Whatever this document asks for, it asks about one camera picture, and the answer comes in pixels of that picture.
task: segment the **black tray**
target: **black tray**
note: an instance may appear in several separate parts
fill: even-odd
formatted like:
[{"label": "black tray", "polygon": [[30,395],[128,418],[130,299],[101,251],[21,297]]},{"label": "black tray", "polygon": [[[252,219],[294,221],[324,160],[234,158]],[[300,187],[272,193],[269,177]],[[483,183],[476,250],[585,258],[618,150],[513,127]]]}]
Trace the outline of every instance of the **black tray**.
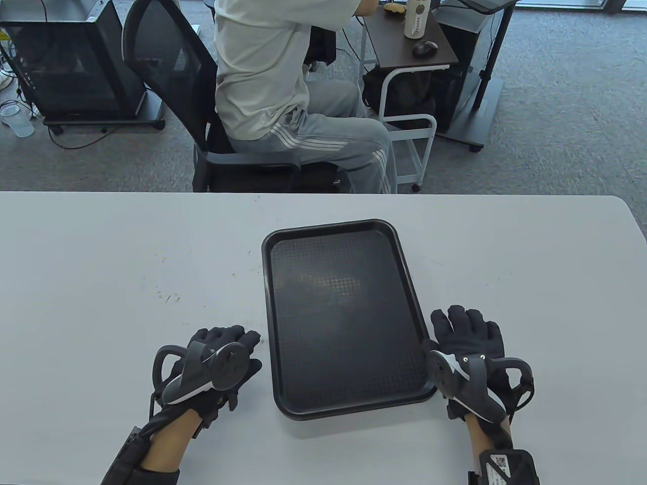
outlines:
[{"label": "black tray", "polygon": [[274,400],[306,420],[435,392],[428,337],[395,229],[385,221],[280,230],[263,241]]}]

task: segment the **plastic cup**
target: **plastic cup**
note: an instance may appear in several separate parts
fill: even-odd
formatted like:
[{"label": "plastic cup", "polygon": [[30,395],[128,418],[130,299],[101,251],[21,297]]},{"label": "plastic cup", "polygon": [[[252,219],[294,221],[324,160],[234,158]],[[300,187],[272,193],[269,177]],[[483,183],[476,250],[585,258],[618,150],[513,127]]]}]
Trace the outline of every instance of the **plastic cup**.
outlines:
[{"label": "plastic cup", "polygon": [[34,132],[34,125],[29,120],[27,112],[18,104],[10,104],[0,111],[3,121],[8,124],[16,136],[24,138]]}]

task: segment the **white cart frame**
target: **white cart frame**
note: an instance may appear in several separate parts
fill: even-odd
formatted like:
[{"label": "white cart frame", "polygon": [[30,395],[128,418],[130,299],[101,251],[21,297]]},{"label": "white cart frame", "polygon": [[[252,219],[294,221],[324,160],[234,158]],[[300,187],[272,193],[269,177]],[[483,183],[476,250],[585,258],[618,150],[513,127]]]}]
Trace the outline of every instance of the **white cart frame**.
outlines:
[{"label": "white cart frame", "polygon": [[[377,59],[366,59],[366,39],[368,37],[368,31],[366,24],[362,27],[362,47],[360,53],[360,68],[359,68],[359,79],[362,79],[364,74],[364,66],[366,64],[377,64]],[[427,163],[429,162],[429,155],[432,152],[433,138],[436,134],[436,119],[427,113],[419,114],[404,114],[401,116],[384,116],[384,108],[386,106],[386,93],[389,89],[389,83],[391,80],[396,77],[398,74],[403,72],[419,72],[423,70],[443,70],[448,69],[449,64],[442,65],[430,65],[430,66],[416,66],[416,67],[401,67],[393,69],[384,79],[382,84],[382,93],[380,94],[380,111],[377,114],[377,119],[380,123],[387,124],[389,122],[395,121],[404,121],[404,120],[427,120],[429,121],[429,128],[419,128],[419,129],[396,129],[393,130],[391,125],[391,130],[389,133],[391,135],[391,141],[404,140],[406,141],[407,148],[411,155],[413,161],[413,166],[415,167],[416,173],[412,175],[397,175],[396,182],[397,184],[413,184],[412,189],[414,192],[420,190],[422,185],[422,178],[424,177],[424,172],[427,169]],[[422,158],[418,155],[418,150],[416,150],[413,141],[418,138],[426,138],[427,145],[424,148],[424,154]]]}]

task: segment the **chair backrest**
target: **chair backrest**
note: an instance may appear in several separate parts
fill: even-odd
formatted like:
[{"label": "chair backrest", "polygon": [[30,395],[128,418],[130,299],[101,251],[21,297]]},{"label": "chair backrest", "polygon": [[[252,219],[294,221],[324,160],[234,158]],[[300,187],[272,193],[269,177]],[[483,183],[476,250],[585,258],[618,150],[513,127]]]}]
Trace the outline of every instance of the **chair backrest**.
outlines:
[{"label": "chair backrest", "polygon": [[217,66],[173,0],[135,0],[122,36],[124,61],[207,150]]}]

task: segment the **black glove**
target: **black glove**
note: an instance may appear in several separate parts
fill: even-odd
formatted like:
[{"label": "black glove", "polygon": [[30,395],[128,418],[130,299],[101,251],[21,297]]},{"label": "black glove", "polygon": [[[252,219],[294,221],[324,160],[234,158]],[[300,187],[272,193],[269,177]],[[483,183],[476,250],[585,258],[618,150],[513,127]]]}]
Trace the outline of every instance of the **black glove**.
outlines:
[{"label": "black glove", "polygon": [[[231,342],[242,343],[250,354],[254,351],[254,347],[261,340],[261,336],[258,332],[253,330],[245,332],[245,329],[240,325],[234,325],[233,327],[219,328],[214,327],[211,330],[201,329],[198,330],[189,343],[197,340],[198,342],[204,343],[212,349],[220,349],[223,345]],[[184,358],[181,358],[171,369],[171,373],[166,382],[174,379],[182,372],[184,367]],[[216,391],[215,389],[210,389],[203,393],[196,394],[192,398],[187,399],[178,404],[164,406],[160,415],[170,415],[170,416],[180,416],[184,414],[186,410],[193,409],[196,413],[203,419],[200,428],[196,431],[195,436],[200,432],[202,428],[208,428],[210,424],[218,417],[218,410],[222,408],[225,404],[229,403],[229,410],[233,411],[238,405],[238,390],[241,386],[249,381],[251,377],[261,370],[262,364],[258,359],[251,359],[249,370],[245,374],[245,377],[233,388],[226,391]]]},{"label": "black glove", "polygon": [[[432,325],[438,342],[424,340],[422,350],[425,354],[439,350],[443,354],[455,354],[457,359],[471,354],[482,354],[490,359],[505,357],[499,326],[493,321],[484,321],[479,310],[465,311],[460,305],[452,305],[447,310],[447,316],[442,310],[434,310]],[[507,372],[494,371],[488,376],[487,385],[499,396],[508,414],[514,412],[517,403]],[[447,413],[450,419],[465,419],[468,411],[456,401],[450,400]]]}]

